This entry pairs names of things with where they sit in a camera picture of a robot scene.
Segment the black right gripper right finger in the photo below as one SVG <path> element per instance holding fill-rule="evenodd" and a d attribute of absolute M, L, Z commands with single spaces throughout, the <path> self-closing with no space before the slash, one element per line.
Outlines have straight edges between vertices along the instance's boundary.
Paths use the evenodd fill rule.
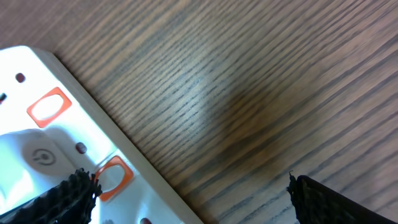
<path fill-rule="evenodd" d="M 396 224 L 306 175 L 289 175 L 287 191 L 300 224 Z"/>

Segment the white power strip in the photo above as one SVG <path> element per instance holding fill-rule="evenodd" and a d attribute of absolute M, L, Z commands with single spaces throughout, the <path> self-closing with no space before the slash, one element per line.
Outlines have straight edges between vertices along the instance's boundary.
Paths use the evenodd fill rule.
<path fill-rule="evenodd" d="M 1 135 L 42 130 L 102 194 L 89 223 L 199 223 L 59 59 L 44 50 L 1 50 Z"/>

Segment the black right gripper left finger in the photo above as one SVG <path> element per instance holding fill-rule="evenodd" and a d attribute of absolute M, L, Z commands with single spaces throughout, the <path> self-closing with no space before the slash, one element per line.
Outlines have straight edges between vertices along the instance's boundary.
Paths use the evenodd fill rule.
<path fill-rule="evenodd" d="M 1 224 L 88 224 L 101 194 L 96 175 L 77 169 L 59 185 L 1 215 Z"/>

